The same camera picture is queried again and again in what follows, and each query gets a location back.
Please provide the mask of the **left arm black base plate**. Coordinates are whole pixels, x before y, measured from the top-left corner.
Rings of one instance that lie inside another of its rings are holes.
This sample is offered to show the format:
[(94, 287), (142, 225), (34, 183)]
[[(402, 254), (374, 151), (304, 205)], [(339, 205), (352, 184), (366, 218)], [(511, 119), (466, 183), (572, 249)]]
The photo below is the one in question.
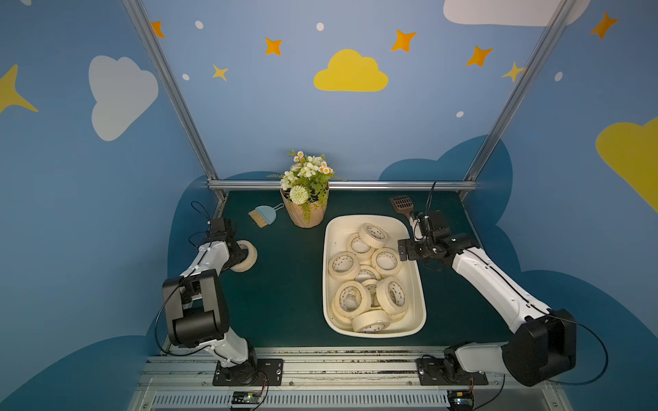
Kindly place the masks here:
[(255, 365), (246, 361), (239, 366), (223, 368), (217, 364), (213, 386), (281, 386), (284, 371), (283, 359), (258, 359)]

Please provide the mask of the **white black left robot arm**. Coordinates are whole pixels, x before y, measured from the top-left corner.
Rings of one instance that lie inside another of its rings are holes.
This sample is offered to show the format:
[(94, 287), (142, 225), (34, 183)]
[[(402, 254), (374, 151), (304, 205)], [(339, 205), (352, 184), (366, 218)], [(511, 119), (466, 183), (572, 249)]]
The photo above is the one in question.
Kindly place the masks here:
[(159, 315), (166, 318), (171, 345), (207, 351), (222, 368), (249, 378), (256, 372), (255, 351), (231, 328), (219, 275), (247, 272), (257, 261), (257, 250), (235, 236), (231, 220), (220, 217), (208, 222), (206, 239), (193, 262), (178, 277), (164, 281)]

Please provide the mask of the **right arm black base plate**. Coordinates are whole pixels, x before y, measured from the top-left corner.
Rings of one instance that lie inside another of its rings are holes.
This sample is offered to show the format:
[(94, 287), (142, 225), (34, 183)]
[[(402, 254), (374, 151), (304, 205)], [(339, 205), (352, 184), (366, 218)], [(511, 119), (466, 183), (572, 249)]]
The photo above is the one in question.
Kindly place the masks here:
[(445, 359), (425, 354), (416, 359), (416, 371), (423, 386), (484, 386), (488, 378), (484, 373), (466, 373), (458, 365)]

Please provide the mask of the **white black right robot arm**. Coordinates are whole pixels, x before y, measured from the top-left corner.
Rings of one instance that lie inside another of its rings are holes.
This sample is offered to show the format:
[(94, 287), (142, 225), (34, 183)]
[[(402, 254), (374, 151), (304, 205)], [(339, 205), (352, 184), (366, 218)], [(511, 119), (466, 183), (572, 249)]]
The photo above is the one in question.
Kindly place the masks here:
[(453, 234), (441, 212), (408, 212), (412, 236), (398, 242), (401, 260), (439, 260), (466, 279), (498, 312), (512, 338), (498, 344), (457, 344), (445, 349), (443, 371), (501, 373), (532, 387), (572, 370), (577, 322), (555, 311), (509, 277), (467, 234)]

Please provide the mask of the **cream plastic storage box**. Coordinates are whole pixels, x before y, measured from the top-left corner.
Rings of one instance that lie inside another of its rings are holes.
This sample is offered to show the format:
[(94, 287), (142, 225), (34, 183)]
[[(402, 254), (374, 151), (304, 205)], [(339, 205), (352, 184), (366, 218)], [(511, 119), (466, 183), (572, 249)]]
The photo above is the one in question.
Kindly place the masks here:
[(350, 337), (409, 337), (424, 327), (427, 310), (418, 265), (402, 261), (408, 239), (394, 217), (349, 215), (326, 227), (323, 311), (337, 333)]

